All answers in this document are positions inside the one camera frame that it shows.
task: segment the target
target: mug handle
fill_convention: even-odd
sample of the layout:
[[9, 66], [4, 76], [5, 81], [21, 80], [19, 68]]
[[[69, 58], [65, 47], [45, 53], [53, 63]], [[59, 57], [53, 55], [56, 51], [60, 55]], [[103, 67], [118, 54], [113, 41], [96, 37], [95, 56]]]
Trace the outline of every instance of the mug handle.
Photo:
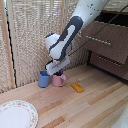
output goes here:
[[66, 76], [65, 76], [64, 74], [62, 74], [62, 75], [60, 76], [60, 78], [63, 79], [63, 84], [64, 84], [65, 81], [66, 81]]

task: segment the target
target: cable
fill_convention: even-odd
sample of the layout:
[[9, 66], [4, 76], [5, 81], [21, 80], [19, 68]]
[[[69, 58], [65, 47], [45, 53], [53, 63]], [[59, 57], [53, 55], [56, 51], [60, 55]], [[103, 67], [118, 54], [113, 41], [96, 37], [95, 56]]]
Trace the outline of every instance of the cable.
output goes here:
[[117, 15], [115, 15], [106, 25], [104, 25], [96, 34], [94, 34], [88, 41], [86, 41], [84, 44], [82, 44], [78, 49], [76, 49], [74, 52], [72, 52], [69, 56], [71, 56], [72, 54], [74, 54], [76, 51], [78, 51], [80, 48], [82, 48], [86, 43], [88, 43], [89, 41], [92, 40], [92, 38], [94, 38], [97, 34], [99, 34], [108, 24], [110, 24], [117, 16], [120, 15], [120, 13], [127, 8], [128, 5], [126, 5]]

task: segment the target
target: blue mug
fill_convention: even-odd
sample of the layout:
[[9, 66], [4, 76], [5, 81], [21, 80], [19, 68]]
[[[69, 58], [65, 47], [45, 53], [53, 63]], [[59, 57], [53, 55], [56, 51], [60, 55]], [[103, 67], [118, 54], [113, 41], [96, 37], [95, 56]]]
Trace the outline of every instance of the blue mug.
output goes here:
[[38, 85], [42, 88], [45, 88], [49, 84], [50, 75], [47, 74], [47, 71], [40, 71]]

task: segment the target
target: pink mug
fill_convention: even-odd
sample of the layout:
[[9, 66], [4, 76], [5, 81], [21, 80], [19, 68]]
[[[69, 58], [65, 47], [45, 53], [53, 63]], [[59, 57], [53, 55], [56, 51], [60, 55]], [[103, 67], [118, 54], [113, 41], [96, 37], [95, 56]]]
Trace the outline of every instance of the pink mug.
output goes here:
[[52, 84], [56, 87], [63, 86], [66, 80], [66, 76], [62, 74], [61, 76], [53, 75]]

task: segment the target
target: drawer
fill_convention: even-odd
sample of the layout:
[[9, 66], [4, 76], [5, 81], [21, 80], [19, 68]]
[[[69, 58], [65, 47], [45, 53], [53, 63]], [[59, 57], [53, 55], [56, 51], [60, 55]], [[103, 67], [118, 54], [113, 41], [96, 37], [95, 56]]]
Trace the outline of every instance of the drawer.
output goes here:
[[[81, 42], [86, 42], [104, 25], [102, 22], [92, 22], [82, 30]], [[128, 28], [110, 24], [85, 44], [85, 48], [125, 64], [128, 56]]]
[[92, 53], [90, 63], [128, 80], [128, 60], [125, 64], [121, 64], [97, 53]]

